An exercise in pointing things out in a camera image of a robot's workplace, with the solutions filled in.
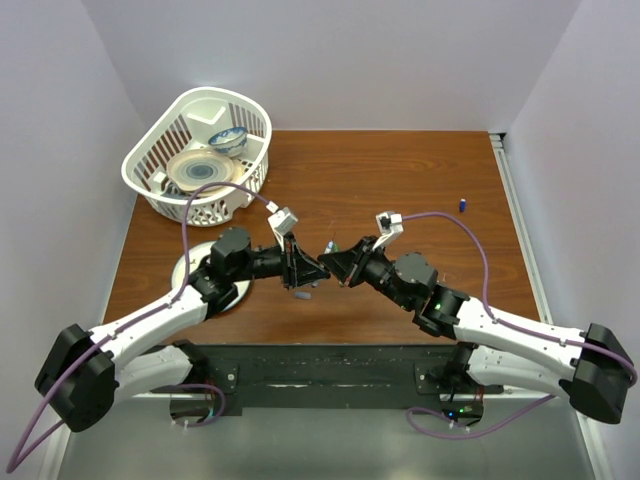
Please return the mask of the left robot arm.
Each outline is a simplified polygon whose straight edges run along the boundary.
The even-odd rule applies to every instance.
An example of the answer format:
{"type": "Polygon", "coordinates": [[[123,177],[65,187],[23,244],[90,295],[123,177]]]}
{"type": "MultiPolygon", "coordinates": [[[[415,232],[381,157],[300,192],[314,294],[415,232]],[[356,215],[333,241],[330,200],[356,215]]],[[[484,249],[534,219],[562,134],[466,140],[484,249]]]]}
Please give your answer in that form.
{"type": "Polygon", "coordinates": [[[251,246],[248,231],[223,231],[183,283],[118,321],[86,331],[62,330],[35,380],[36,390],[73,432],[99,422],[125,387],[125,367],[160,341],[224,311],[243,281],[276,277],[287,289],[326,280],[329,271],[304,252],[293,233],[271,247],[251,246]]]}

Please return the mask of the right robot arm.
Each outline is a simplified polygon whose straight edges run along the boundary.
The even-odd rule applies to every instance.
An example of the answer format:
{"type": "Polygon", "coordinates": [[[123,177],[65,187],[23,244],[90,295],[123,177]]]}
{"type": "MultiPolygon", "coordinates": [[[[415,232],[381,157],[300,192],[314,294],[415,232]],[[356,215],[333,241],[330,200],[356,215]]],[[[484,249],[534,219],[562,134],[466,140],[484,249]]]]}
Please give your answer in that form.
{"type": "Polygon", "coordinates": [[[318,259],[344,286],[366,283],[412,313],[423,332],[461,344],[460,359],[445,369],[452,390],[516,386],[565,398],[593,420],[621,421],[637,374],[611,329],[597,323],[584,330],[562,327],[493,310],[439,282],[437,270],[421,254],[391,260],[375,242],[364,237],[348,250],[318,259]]]}

